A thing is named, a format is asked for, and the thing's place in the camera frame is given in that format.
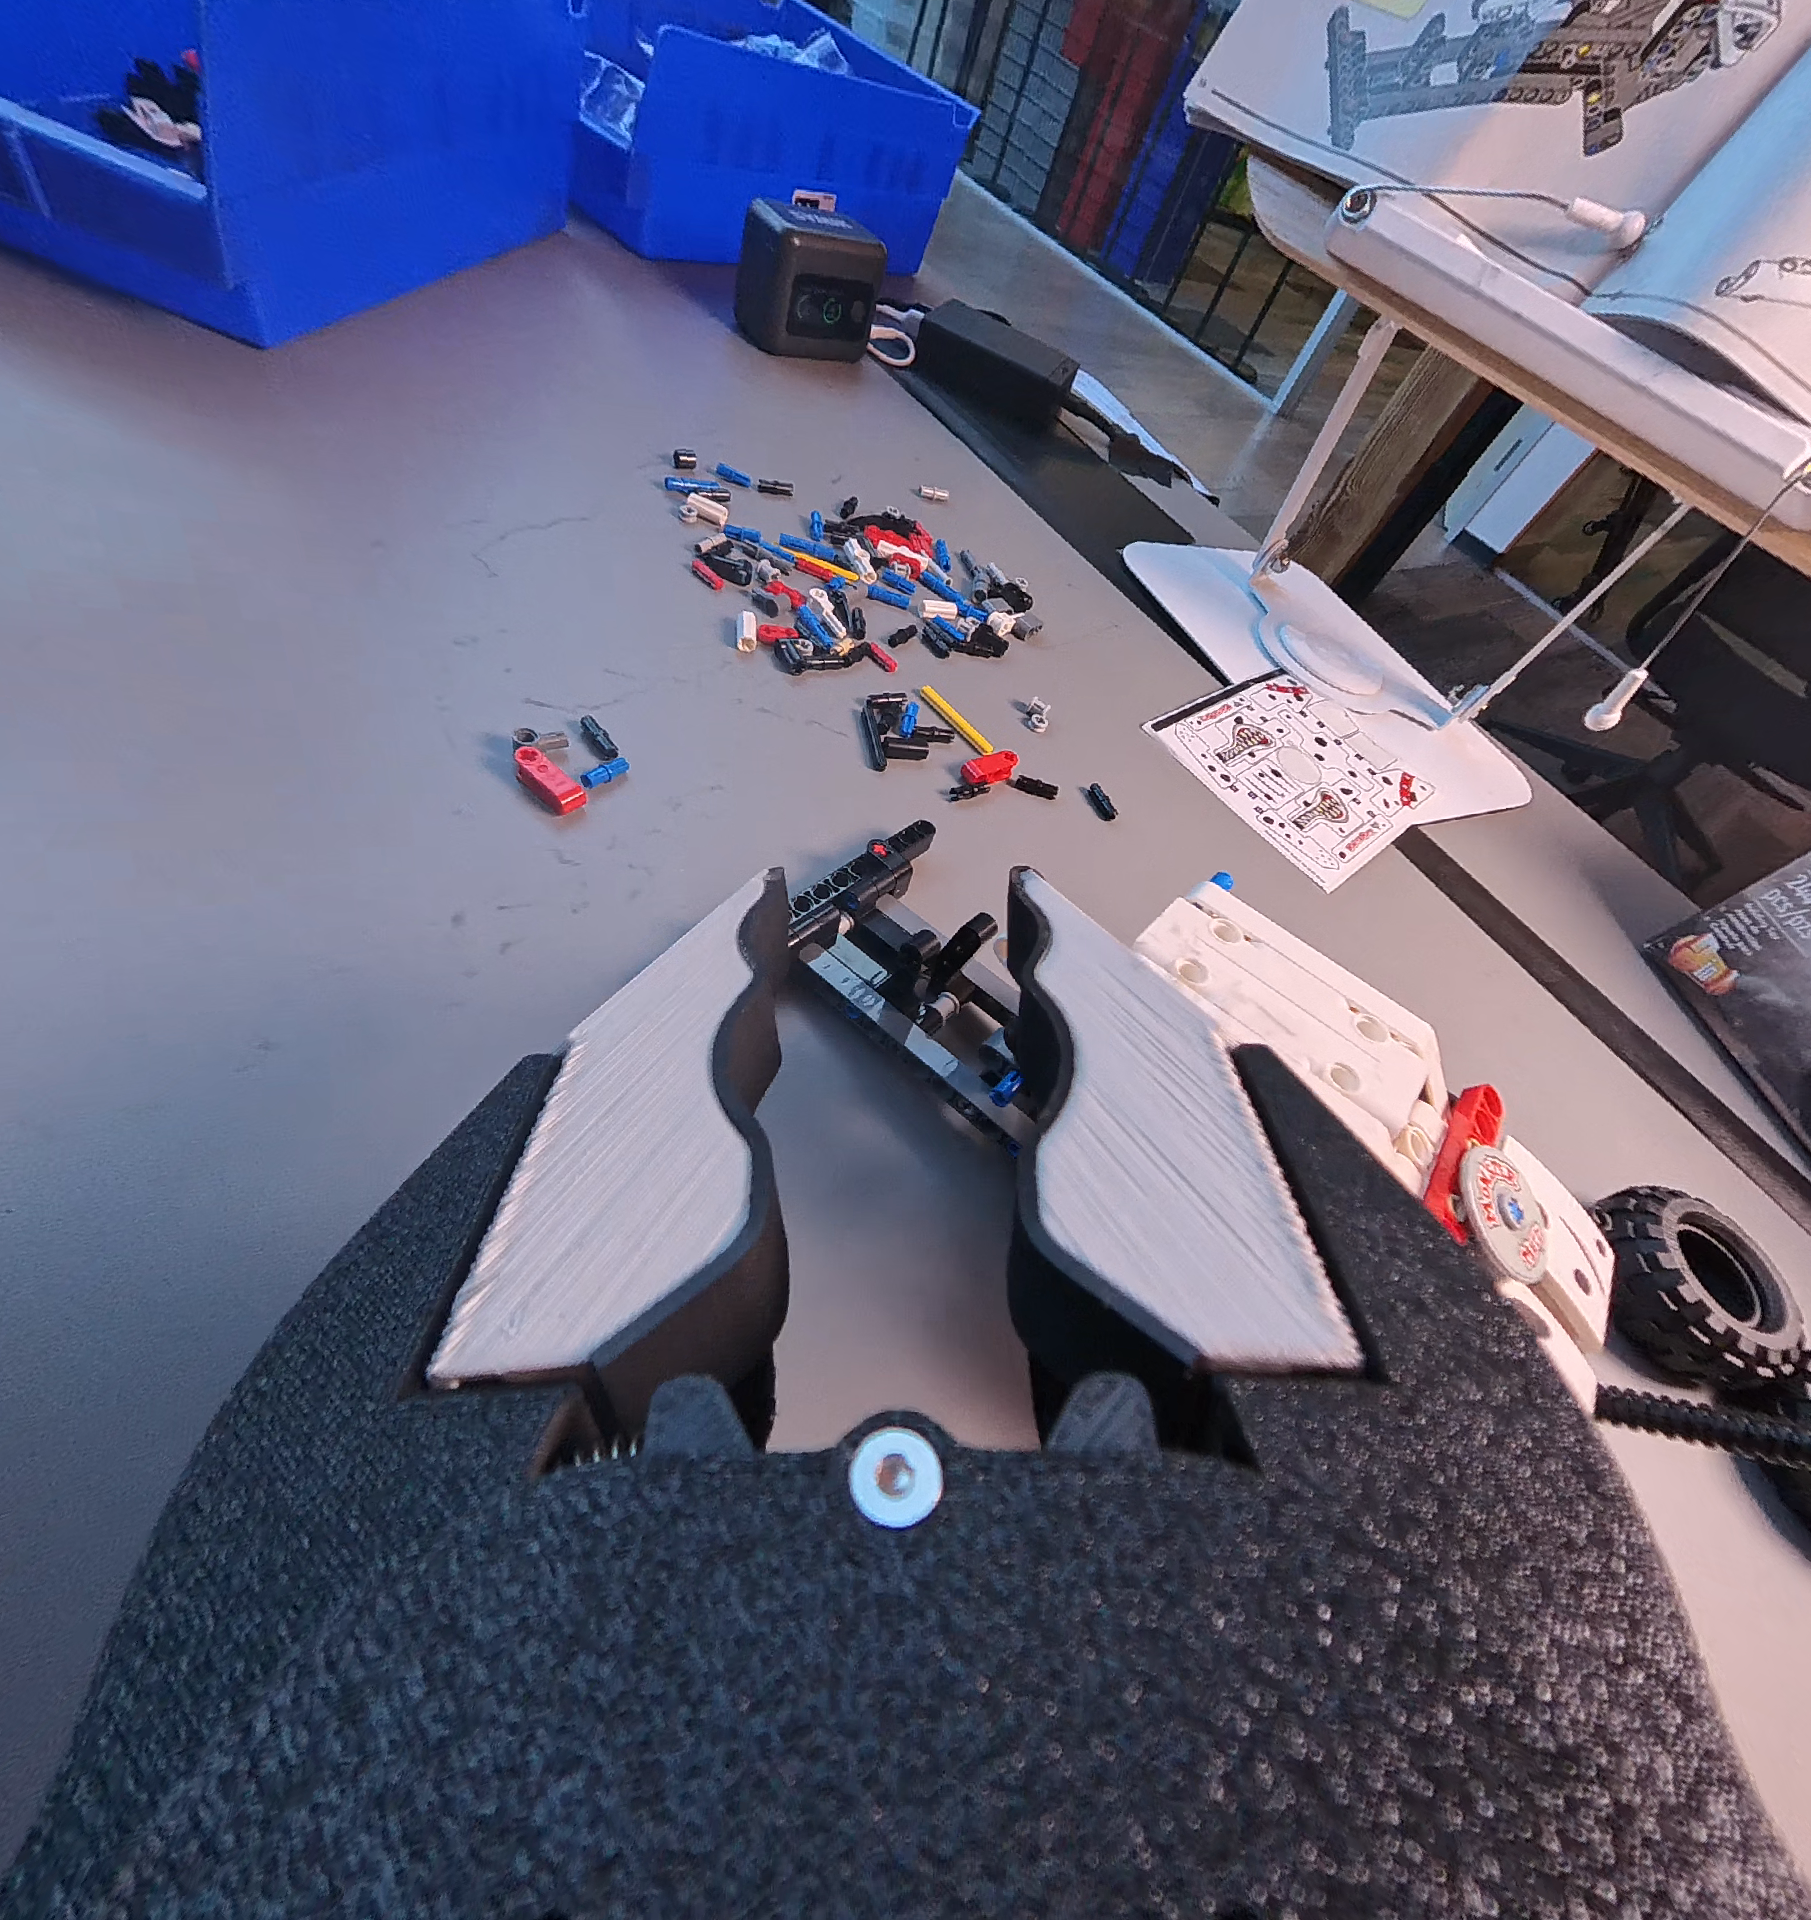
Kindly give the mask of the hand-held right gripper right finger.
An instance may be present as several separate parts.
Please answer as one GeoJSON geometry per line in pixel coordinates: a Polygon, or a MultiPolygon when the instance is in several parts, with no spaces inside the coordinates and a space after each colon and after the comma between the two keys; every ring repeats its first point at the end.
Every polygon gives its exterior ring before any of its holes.
{"type": "Polygon", "coordinates": [[[1128,1375],[1157,1419],[1225,1378],[1360,1378],[1365,1354],[1207,1010],[1035,867],[1009,878],[1013,1059],[1035,1100],[1005,1265],[1035,1415],[1128,1375]]]}

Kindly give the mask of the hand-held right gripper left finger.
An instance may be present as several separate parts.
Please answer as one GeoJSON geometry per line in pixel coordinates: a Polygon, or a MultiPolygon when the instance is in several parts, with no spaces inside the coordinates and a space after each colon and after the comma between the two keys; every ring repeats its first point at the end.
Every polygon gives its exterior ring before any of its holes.
{"type": "Polygon", "coordinates": [[[568,1035],[423,1382],[581,1387],[644,1419],[683,1375],[772,1409],[789,1243],[758,1103],[789,973],[781,867],[749,878],[568,1035]]]}

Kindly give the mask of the white toy brick truck model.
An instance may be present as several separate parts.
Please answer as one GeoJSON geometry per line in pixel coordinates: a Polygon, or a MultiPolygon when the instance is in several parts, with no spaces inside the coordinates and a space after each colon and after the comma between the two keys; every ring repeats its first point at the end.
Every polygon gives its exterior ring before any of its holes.
{"type": "MultiPolygon", "coordinates": [[[[1035,1100],[1013,1059],[1009,944],[991,915],[941,937],[897,907],[931,841],[933,825],[913,824],[797,893],[790,956],[1017,1159],[1035,1100]]],[[[1199,1001],[1229,1048],[1265,1045],[1472,1252],[1589,1415],[1811,1471],[1811,1426],[1771,1413],[1783,1379],[1740,1393],[1674,1379],[1611,1325],[1595,1208],[1510,1136],[1493,1087],[1446,1093],[1423,1021],[1235,903],[1225,876],[1167,907],[1132,952],[1199,1001]]]]}

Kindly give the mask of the pile of small brick pieces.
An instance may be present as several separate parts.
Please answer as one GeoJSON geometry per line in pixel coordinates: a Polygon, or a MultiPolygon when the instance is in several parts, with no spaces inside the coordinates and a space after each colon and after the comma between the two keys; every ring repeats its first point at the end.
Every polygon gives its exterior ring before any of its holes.
{"type": "Polygon", "coordinates": [[[965,749],[948,803],[1001,788],[1041,803],[1060,796],[1056,783],[1025,771],[1013,749],[995,749],[948,697],[907,687],[899,657],[917,648],[933,662],[1005,661],[1041,633],[1025,578],[952,546],[909,510],[865,510],[854,495],[811,510],[797,534],[767,534],[744,516],[767,503],[790,504],[797,488],[726,460],[706,464],[693,447],[669,454],[660,490],[690,534],[690,578],[731,598],[722,626],[734,653],[766,657],[789,679],[864,667],[885,679],[855,713],[869,770],[965,749]]]}

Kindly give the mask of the grey desk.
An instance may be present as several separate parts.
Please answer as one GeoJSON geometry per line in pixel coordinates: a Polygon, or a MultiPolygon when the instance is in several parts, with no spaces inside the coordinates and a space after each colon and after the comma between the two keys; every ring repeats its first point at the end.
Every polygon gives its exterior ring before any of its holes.
{"type": "MultiPolygon", "coordinates": [[[[1146,521],[1140,532],[1122,534],[1119,560],[1131,542],[1191,535],[1203,546],[1220,546],[1243,526],[1261,523],[1286,485],[1283,477],[1295,467],[1308,441],[1310,424],[1266,415],[1243,384],[1044,238],[1030,220],[994,199],[968,175],[956,177],[941,208],[915,288],[929,306],[960,297],[974,308],[1004,313],[1021,332],[1065,350],[1158,442],[1194,467],[1203,482],[1220,488],[1224,504],[1211,504],[1180,482],[1162,488],[1113,469],[1140,503],[1177,523],[1175,532],[1158,532],[1154,521],[1146,521]]],[[[1058,431],[1105,464],[1105,441],[1080,420],[1065,420],[1058,431]]],[[[1167,634],[1167,640],[1189,661],[1198,657],[1198,648],[1180,633],[1177,636],[1167,634]]],[[[1626,1010],[1646,1034],[1708,1081],[1740,1118],[1752,1125],[1771,1122],[1783,1133],[1780,1147],[1794,1150],[1802,1159],[1802,1150],[1788,1136],[1777,1115],[1660,986],[1636,951],[1640,940],[1686,916],[1691,903],[1678,889],[1657,878],[1636,852],[1580,815],[1565,796],[1542,783],[1542,774],[1529,771],[1525,780],[1534,790],[1525,805],[1435,824],[1423,830],[1499,903],[1524,916],[1603,997],[1626,1010]]],[[[1343,916],[1360,921],[1370,911],[1370,900],[1382,898],[1402,903],[1420,924],[1431,921],[1433,934],[1411,940],[1411,959],[1397,973],[1417,986],[1433,986],[1439,961],[1457,959],[1464,986],[1439,988],[1441,1014],[1461,1017],[1466,988],[1489,986],[1506,973],[1520,973],[1476,924],[1431,889],[1393,849],[1374,865],[1374,876],[1382,881],[1362,881],[1360,889],[1343,890],[1347,900],[1343,916]]],[[[1538,1000],[1551,997],[1536,983],[1520,993],[1524,1005],[1538,1000]]],[[[1595,1144],[1592,1129],[1602,1118],[1620,1122],[1629,1147],[1642,1147],[1652,1136],[1652,1125],[1665,1122],[1680,1124],[1686,1133],[1708,1141],[1563,1006],[1551,1017],[1524,1014],[1519,1027],[1524,1041],[1538,1041],[1542,1066],[1489,1069],[1489,1079],[1508,1098],[1520,1093],[1524,1111],[1534,1124],[1568,1107],[1568,1131],[1577,1147],[1595,1144]]],[[[1777,1202],[1770,1199],[1770,1207],[1788,1216],[1777,1202]]]]}
{"type": "MultiPolygon", "coordinates": [[[[252,352],[0,251],[0,1878],[149,1528],[232,1382],[360,1224],[521,1056],[758,871],[797,885],[920,815],[909,900],[1004,908],[1026,862],[1119,940],[1229,871],[1435,1026],[1458,1081],[1542,1066],[1525,973],[1397,973],[1433,934],[1347,921],[1142,726],[1211,675],[877,369],[752,352],[730,277],[594,230],[252,352]],[[1052,803],[947,805],[864,766],[880,673],[736,656],[660,490],[678,445],[801,504],[952,493],[947,538],[1041,633],[920,662],[1052,803]],[[552,815],[521,733],[571,776],[552,815]]],[[[1586,1199],[1732,1216],[1797,1291],[1811,1237],[1680,1124],[1516,1133],[1586,1199]]]]}

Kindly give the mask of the toy sticker sheet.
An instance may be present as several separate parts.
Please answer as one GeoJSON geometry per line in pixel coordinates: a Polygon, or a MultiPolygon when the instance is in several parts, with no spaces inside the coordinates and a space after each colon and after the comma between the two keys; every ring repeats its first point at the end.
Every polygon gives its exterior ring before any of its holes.
{"type": "Polygon", "coordinates": [[[1435,797],[1357,717],[1265,673],[1142,726],[1273,852],[1331,893],[1435,797]]]}

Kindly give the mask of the toy set cardboard box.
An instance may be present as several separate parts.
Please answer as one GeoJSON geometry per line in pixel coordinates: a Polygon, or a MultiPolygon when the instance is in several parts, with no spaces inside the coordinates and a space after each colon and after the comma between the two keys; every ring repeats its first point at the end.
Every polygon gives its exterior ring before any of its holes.
{"type": "Polygon", "coordinates": [[[1811,1158],[1811,852],[1640,952],[1811,1158]]]}

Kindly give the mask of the black office chair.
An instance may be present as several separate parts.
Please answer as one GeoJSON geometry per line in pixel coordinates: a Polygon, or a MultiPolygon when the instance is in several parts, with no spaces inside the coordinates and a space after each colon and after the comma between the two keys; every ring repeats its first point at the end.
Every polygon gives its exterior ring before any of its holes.
{"type": "Polygon", "coordinates": [[[1689,774],[1717,766],[1790,810],[1802,810],[1790,790],[1811,792],[1811,578],[1724,534],[1631,616],[1626,653],[1652,671],[1636,705],[1667,736],[1657,757],[1620,757],[1589,733],[1489,731],[1551,757],[1589,818],[1635,812],[1649,865],[1686,885],[1684,849],[1699,878],[1722,867],[1678,796],[1689,774]]]}

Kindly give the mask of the black power adapter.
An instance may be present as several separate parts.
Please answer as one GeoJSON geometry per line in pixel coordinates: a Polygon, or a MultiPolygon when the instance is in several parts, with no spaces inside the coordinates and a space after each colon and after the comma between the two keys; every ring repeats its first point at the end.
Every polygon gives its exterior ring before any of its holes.
{"type": "Polygon", "coordinates": [[[1078,362],[965,301],[915,321],[913,370],[984,415],[1041,431],[1072,400],[1078,362]]]}

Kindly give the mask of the white book stand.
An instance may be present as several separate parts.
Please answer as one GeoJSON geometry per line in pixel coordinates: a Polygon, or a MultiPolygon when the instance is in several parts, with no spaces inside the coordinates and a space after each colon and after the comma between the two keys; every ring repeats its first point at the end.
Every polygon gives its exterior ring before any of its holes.
{"type": "Polygon", "coordinates": [[[1286,160],[1251,155],[1248,186],[1265,238],[1370,306],[1379,323],[1323,420],[1265,550],[1131,545],[1122,560],[1180,634],[1225,683],[1277,667],[1354,733],[1367,757],[1409,771],[1404,824],[1444,824],[1525,805],[1524,770],[1454,709],[1320,578],[1277,569],[1277,535],[1308,501],[1345,420],[1393,328],[1409,328],[1457,369],[1563,422],[1592,447],[1657,482],[1686,510],[1755,526],[1761,542],[1811,576],[1811,490],[1783,493],[1811,467],[1811,427],[1721,392],[1636,347],[1582,308],[1441,237],[1379,195],[1360,220],[1286,160]]]}

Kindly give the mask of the toy instruction booklet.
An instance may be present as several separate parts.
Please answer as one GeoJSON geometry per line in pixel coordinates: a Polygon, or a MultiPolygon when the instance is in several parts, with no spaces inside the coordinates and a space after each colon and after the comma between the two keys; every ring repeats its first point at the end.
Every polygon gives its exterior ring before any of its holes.
{"type": "Polygon", "coordinates": [[[1181,103],[1811,427],[1811,4],[1247,4],[1181,103]]]}

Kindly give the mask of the black red toy parts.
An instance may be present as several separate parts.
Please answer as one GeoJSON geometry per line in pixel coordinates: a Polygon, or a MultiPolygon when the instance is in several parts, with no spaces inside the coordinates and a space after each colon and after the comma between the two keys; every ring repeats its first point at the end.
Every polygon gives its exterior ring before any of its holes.
{"type": "Polygon", "coordinates": [[[115,147],[202,171],[202,61],[182,50],[164,67],[137,61],[124,97],[93,112],[95,131],[115,147]]]}

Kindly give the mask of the wooden post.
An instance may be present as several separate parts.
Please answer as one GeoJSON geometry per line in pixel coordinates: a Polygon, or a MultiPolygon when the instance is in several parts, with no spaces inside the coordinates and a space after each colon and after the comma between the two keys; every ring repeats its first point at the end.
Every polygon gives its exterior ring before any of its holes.
{"type": "Polygon", "coordinates": [[[1353,458],[1288,532],[1286,560],[1340,585],[1493,396],[1489,384],[1424,347],[1353,458]]]}

